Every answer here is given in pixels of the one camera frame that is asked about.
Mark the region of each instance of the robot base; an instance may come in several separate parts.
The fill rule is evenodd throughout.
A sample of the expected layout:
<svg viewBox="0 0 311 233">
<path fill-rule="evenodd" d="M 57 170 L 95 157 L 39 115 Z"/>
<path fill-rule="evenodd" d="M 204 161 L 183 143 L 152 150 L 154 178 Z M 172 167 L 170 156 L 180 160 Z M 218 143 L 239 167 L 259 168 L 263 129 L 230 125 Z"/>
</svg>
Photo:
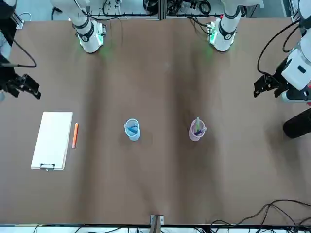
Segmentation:
<svg viewBox="0 0 311 233">
<path fill-rule="evenodd" d="M 104 38 L 106 36 L 106 26 L 98 23 L 96 21 L 92 21 L 94 25 L 94 32 L 88 41 L 84 41 L 79 36 L 80 45 L 87 53 L 96 52 L 100 46 L 104 44 Z"/>
<path fill-rule="evenodd" d="M 210 22 L 207 24 L 207 39 L 209 43 L 215 47 L 215 49 L 220 52 L 225 52 L 233 44 L 236 33 L 234 33 L 234 35 L 229 40 L 225 40 L 223 35 L 221 35 L 220 32 L 216 30 L 219 22 L 220 19 L 217 19 L 215 22 Z"/>
</svg>

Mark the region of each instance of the black cylinder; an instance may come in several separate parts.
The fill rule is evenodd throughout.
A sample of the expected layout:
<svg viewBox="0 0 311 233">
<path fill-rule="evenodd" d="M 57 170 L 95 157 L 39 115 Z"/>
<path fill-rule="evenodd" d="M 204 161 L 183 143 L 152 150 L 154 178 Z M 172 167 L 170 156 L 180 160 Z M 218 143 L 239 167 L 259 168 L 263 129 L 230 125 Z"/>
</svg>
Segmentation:
<svg viewBox="0 0 311 233">
<path fill-rule="evenodd" d="M 297 138 L 311 132 L 311 108 L 294 116 L 283 125 L 283 131 L 289 138 Z"/>
</svg>

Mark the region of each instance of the marker in cup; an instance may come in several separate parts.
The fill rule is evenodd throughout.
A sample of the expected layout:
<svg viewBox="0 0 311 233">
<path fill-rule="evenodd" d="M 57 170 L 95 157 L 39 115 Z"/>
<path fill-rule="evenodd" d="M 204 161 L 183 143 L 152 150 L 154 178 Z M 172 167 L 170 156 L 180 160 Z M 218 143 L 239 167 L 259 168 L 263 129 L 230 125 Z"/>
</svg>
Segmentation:
<svg viewBox="0 0 311 233">
<path fill-rule="evenodd" d="M 126 135 L 132 141 L 137 141 L 140 137 L 139 123 L 135 119 L 129 119 L 124 125 Z"/>
<path fill-rule="evenodd" d="M 205 134 L 205 131 L 207 130 L 205 124 L 200 119 L 195 119 L 189 129 L 189 138 L 196 142 L 199 141 L 201 137 Z"/>
</svg>

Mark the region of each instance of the green led light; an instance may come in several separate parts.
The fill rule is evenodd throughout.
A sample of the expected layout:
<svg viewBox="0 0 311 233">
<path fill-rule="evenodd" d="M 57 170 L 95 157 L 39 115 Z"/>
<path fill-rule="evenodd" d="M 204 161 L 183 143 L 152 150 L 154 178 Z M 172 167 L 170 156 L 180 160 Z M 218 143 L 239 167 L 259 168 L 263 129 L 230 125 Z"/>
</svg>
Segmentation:
<svg viewBox="0 0 311 233">
<path fill-rule="evenodd" d="M 217 32 L 213 33 L 211 36 L 210 36 L 210 43 L 213 44 L 215 42 L 215 39 L 216 39 L 216 36 L 217 36 Z"/>
</svg>

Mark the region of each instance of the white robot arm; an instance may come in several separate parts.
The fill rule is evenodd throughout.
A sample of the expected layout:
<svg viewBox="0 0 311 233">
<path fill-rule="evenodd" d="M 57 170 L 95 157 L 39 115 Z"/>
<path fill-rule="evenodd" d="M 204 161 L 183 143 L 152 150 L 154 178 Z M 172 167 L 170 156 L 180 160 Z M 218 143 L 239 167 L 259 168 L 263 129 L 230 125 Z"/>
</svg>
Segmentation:
<svg viewBox="0 0 311 233">
<path fill-rule="evenodd" d="M 260 0 L 222 0 L 222 2 L 225 6 L 224 15 L 208 25 L 208 38 L 215 49 L 224 52 L 230 48 L 234 40 L 241 18 L 239 6 L 258 4 Z M 260 71 L 258 67 L 258 71 L 263 75 L 254 84 L 254 97 L 264 91 L 276 89 L 275 97 L 281 96 L 285 102 L 311 102 L 311 89 L 308 87 L 311 80 L 311 1 L 300 0 L 298 9 L 299 27 L 306 29 L 306 33 L 278 66 L 274 75 Z"/>
<path fill-rule="evenodd" d="M 263 73 L 255 82 L 254 97 L 264 91 L 275 90 L 275 97 L 281 95 L 284 102 L 311 102 L 311 1 L 300 0 L 299 27 L 306 29 L 297 46 L 278 66 L 274 75 Z"/>
<path fill-rule="evenodd" d="M 91 20 L 82 12 L 86 12 L 85 7 L 88 6 L 89 0 L 50 0 L 50 2 L 71 19 L 80 44 L 86 52 L 93 53 L 104 44 L 106 27 Z"/>
<path fill-rule="evenodd" d="M 215 21 L 215 31 L 210 43 L 218 51 L 224 52 L 233 43 L 237 25 L 241 19 L 240 6 L 252 6 L 261 0 L 222 0 L 225 6 L 224 15 Z"/>
</svg>

